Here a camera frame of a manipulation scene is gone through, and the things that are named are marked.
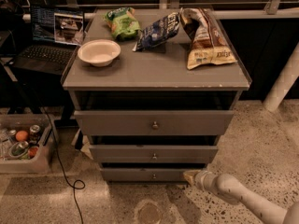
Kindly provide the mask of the orange fruit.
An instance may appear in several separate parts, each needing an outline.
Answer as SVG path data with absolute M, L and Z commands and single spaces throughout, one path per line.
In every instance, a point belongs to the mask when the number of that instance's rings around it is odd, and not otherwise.
M 26 131 L 16 132 L 15 138 L 17 141 L 26 141 L 29 137 L 29 133 Z

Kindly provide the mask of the white diagonal post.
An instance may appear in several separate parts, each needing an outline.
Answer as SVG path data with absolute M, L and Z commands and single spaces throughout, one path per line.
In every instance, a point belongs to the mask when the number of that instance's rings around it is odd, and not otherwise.
M 299 78 L 299 42 L 264 99 L 263 106 L 270 112 L 276 111 L 297 78 Z

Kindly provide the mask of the grey top drawer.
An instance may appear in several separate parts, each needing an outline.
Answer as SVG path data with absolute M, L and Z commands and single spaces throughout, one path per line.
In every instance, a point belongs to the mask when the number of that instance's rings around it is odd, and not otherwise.
M 76 111 L 75 118 L 87 135 L 220 135 L 230 124 L 233 111 L 112 110 Z

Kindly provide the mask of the green tin can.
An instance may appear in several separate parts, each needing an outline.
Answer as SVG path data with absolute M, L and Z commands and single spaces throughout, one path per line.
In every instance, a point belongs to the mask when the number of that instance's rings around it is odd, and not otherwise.
M 9 149 L 9 156 L 11 158 L 20 158 L 25 154 L 25 152 L 29 148 L 29 143 L 27 141 L 20 141 L 15 143 L 10 149 Z

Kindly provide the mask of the dark soda can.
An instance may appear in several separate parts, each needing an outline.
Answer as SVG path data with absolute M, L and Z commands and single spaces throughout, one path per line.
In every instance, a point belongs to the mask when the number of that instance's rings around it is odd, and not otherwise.
M 32 125 L 29 129 L 29 137 L 31 141 L 38 141 L 40 138 L 41 127 L 39 125 Z

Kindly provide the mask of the grey drawer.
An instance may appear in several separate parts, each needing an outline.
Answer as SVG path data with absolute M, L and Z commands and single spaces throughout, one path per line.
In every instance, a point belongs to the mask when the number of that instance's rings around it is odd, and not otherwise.
M 93 159 L 110 163 L 210 163 L 214 146 L 91 145 Z
M 185 182 L 185 169 L 105 168 L 102 177 L 109 182 Z
M 220 135 L 230 124 L 233 111 L 112 110 L 76 111 L 75 118 L 87 135 Z

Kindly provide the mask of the grey middle drawer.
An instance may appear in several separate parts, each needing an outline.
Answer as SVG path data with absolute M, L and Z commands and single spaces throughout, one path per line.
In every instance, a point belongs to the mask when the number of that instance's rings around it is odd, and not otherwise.
M 110 163 L 210 163 L 214 146 L 91 145 L 93 159 Z

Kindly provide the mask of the green chip bag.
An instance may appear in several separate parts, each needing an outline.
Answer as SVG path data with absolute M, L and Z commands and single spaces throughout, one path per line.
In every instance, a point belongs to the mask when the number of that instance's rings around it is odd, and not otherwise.
M 141 30 L 139 22 L 135 18 L 135 10 L 132 7 L 110 10 L 103 16 L 103 20 L 107 23 L 115 40 L 134 39 Z

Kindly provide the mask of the brown and cream chip bag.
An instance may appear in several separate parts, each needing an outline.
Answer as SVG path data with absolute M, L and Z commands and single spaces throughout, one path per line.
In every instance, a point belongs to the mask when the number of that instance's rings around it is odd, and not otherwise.
M 187 68 L 206 64 L 235 63 L 236 57 L 219 25 L 205 8 L 183 8 L 179 14 L 182 27 L 191 40 Z

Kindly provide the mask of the black laptop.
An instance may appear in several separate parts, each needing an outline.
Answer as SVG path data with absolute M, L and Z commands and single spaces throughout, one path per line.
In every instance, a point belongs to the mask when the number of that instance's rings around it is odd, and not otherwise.
M 84 11 L 31 5 L 32 44 L 12 61 L 14 68 L 60 76 L 84 36 Z

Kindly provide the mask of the grey bottom drawer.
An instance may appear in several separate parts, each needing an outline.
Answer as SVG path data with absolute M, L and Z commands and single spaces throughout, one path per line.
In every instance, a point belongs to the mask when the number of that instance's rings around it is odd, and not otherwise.
M 185 182 L 185 169 L 105 168 L 102 177 L 109 182 Z

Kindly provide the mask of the red round fruit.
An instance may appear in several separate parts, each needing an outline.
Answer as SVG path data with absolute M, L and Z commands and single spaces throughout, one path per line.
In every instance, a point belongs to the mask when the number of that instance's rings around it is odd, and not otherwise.
M 32 159 L 36 155 L 37 151 L 38 151 L 38 147 L 30 147 L 28 149 L 29 158 Z

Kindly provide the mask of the blue chip bag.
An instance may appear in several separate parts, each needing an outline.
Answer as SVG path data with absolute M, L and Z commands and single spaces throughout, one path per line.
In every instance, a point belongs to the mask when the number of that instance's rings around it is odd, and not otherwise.
M 143 29 L 133 47 L 133 52 L 160 46 L 169 38 L 176 36 L 178 31 L 179 13 L 173 12 Z

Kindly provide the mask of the clear plastic storage bin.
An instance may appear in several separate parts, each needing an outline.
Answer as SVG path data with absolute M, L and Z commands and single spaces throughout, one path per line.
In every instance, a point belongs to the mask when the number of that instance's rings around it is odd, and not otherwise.
M 20 158 L 11 158 L 9 149 L 17 142 L 18 131 L 26 131 L 32 125 L 41 127 L 38 141 L 26 140 L 30 147 L 38 147 L 36 155 L 30 159 L 28 150 Z M 50 160 L 55 149 L 54 142 L 58 140 L 52 117 L 42 114 L 1 115 L 0 116 L 0 173 L 47 173 L 50 170 Z

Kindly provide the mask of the white bowl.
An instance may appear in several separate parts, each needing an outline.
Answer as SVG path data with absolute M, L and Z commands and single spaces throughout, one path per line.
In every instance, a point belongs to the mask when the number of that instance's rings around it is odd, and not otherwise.
M 114 41 L 98 39 L 83 44 L 78 49 L 78 57 L 95 67 L 111 64 L 121 53 L 121 47 Z

